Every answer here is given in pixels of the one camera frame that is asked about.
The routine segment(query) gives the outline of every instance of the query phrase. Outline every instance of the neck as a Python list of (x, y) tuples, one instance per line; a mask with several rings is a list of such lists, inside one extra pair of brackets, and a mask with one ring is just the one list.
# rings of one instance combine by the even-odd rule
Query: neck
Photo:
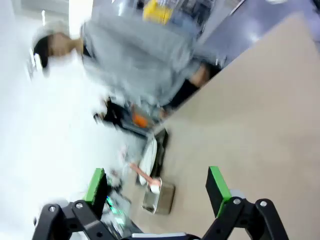
[(84, 41), (82, 38), (72, 40), (71, 44), (72, 48), (75, 49), (78, 54), (84, 53)]

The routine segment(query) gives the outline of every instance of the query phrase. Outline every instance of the orange object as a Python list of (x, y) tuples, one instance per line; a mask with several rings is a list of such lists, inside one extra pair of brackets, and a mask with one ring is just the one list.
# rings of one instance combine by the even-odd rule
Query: orange object
[(134, 124), (138, 125), (140, 128), (146, 128), (148, 126), (147, 119), (136, 113), (133, 114), (132, 121)]

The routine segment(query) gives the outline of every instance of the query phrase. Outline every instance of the white wall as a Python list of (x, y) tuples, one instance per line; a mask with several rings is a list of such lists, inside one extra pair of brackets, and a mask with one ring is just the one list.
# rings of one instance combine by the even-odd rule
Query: white wall
[(0, 239), (25, 240), (41, 203), (85, 191), (94, 169), (117, 166), (118, 150), (135, 138), (95, 124), (105, 90), (75, 58), (29, 81), (25, 59), (42, 21), (15, 21), (10, 1), (1, 6)]

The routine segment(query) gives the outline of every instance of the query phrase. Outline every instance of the metal container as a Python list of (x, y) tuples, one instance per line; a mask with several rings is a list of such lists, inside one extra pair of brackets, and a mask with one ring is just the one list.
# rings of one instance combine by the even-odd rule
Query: metal container
[(163, 182), (158, 194), (153, 193), (147, 185), (142, 203), (142, 208), (152, 214), (169, 214), (174, 201), (176, 187), (173, 184)]

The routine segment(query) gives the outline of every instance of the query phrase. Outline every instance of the floor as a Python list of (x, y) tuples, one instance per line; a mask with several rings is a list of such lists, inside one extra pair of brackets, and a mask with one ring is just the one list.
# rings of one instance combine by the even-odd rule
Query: floor
[[(266, 0), (246, 0), (212, 32), (204, 44), (213, 48), (218, 56), (227, 56), (225, 63), (229, 64), (274, 25), (298, 11), (303, 13), (320, 51), (320, 15), (314, 9), (311, 0), (288, 0), (281, 4), (270, 4)], [(212, 19), (209, 19), (207, 28), (215, 24), (210, 22)]]

